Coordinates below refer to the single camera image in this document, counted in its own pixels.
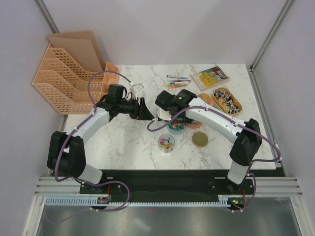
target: wall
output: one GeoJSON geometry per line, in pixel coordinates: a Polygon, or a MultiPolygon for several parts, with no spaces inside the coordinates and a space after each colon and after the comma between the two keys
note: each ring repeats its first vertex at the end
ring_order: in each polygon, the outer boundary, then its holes
{"type": "Polygon", "coordinates": [[[60,32],[94,30],[115,64],[254,60],[285,0],[43,0],[60,32]]]}
{"type": "Polygon", "coordinates": [[[256,74],[284,164],[297,176],[315,223],[315,1],[295,1],[256,74]]]}
{"type": "Polygon", "coordinates": [[[62,117],[32,87],[50,33],[34,1],[2,1],[0,22],[0,235],[18,236],[62,117]]]}

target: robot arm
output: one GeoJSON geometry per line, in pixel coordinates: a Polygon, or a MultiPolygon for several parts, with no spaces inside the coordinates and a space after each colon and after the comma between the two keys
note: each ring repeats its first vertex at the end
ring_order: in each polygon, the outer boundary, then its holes
{"type": "Polygon", "coordinates": [[[235,184],[242,183],[254,155],[262,144],[262,139],[255,134],[232,124],[222,116],[230,118],[236,123],[260,133],[259,124],[256,120],[250,119],[249,121],[244,121],[231,117],[208,105],[201,98],[197,97],[196,94],[186,89],[183,89],[176,96],[166,91],[162,91],[156,99],[156,104],[164,111],[169,112],[169,118],[163,118],[166,120],[170,120],[171,117],[187,107],[202,106],[206,109],[214,110],[215,112],[209,112],[201,108],[186,110],[173,122],[191,123],[193,120],[199,121],[221,133],[233,143],[230,152],[230,157],[233,161],[227,177],[235,184]]]}
{"type": "Polygon", "coordinates": [[[80,125],[80,129],[72,128],[68,132],[62,133],[56,131],[53,133],[50,141],[48,153],[48,168],[54,170],[57,157],[61,151],[62,145],[68,135],[73,130],[76,132],[67,142],[68,152],[63,150],[59,171],[66,176],[76,177],[91,183],[99,183],[103,172],[86,163],[84,145],[101,127],[109,123],[120,113],[129,114],[132,119],[152,120],[154,117],[147,109],[144,98],[126,100],[123,98],[125,87],[122,85],[111,84],[108,94],[103,96],[96,104],[96,112],[93,117],[80,125]]]}

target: cardboard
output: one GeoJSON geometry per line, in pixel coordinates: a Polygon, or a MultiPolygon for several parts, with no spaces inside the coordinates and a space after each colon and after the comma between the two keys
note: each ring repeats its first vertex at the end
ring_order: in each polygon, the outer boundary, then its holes
{"type": "Polygon", "coordinates": [[[103,70],[93,44],[89,39],[59,38],[48,36],[54,48],[64,48],[87,71],[103,70]]]}

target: white marble surface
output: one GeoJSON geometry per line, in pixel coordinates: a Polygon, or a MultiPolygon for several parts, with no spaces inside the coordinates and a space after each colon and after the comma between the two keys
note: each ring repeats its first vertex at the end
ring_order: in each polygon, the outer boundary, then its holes
{"type": "MultiPolygon", "coordinates": [[[[164,89],[166,75],[189,76],[213,67],[213,64],[189,65],[126,65],[120,66],[121,73],[135,83],[142,83],[145,88],[145,101],[152,114],[156,114],[155,99],[164,89]]],[[[251,82],[244,64],[218,64],[231,78],[223,87],[227,87],[243,106],[238,118],[253,118],[260,124],[261,133],[265,129],[258,110],[251,82]]],[[[128,83],[120,78],[120,83],[128,88],[128,83]]],[[[169,89],[177,94],[182,88],[169,89]]],[[[194,82],[185,87],[199,94],[194,82]]],[[[65,130],[77,125],[86,115],[69,115],[65,130]]],[[[87,162],[99,169],[229,169],[229,152],[232,144],[221,134],[203,125],[198,129],[187,128],[183,134],[174,135],[175,148],[165,154],[158,149],[158,138],[168,133],[167,128],[157,132],[147,130],[148,121],[132,120],[127,115],[118,115],[109,124],[99,129],[85,146],[87,162]],[[206,147],[195,147],[191,142],[194,132],[201,130],[208,135],[206,147]]],[[[161,122],[152,128],[161,126],[161,122]]],[[[263,142],[255,158],[272,159],[269,145],[263,142]]],[[[275,169],[274,163],[257,163],[253,169],[275,169]]]]}

